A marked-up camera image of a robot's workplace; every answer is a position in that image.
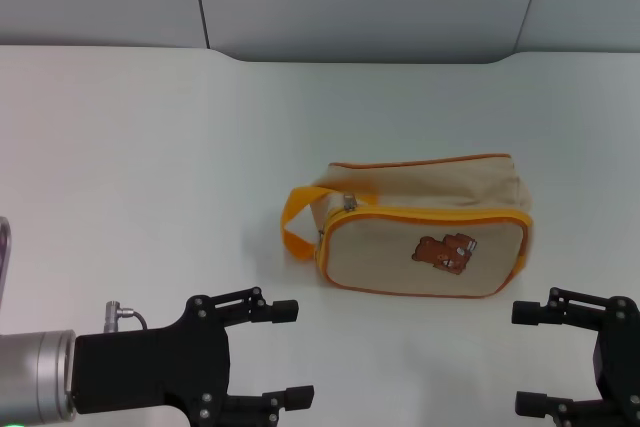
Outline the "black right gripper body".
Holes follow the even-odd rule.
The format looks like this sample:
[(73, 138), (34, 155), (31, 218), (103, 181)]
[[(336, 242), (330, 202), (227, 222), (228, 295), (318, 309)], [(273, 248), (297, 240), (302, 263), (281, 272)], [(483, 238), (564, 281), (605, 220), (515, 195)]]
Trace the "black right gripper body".
[(639, 309), (630, 298), (608, 300), (593, 361), (602, 400), (622, 417), (625, 426), (638, 426)]

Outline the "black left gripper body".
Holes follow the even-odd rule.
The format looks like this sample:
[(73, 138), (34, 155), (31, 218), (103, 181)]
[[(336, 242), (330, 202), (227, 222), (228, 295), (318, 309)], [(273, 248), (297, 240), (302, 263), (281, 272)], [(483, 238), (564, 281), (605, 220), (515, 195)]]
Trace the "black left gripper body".
[(192, 426), (213, 426), (229, 370), (228, 336), (215, 304), (196, 296), (169, 326), (77, 337), (72, 400), (83, 415), (169, 406)]

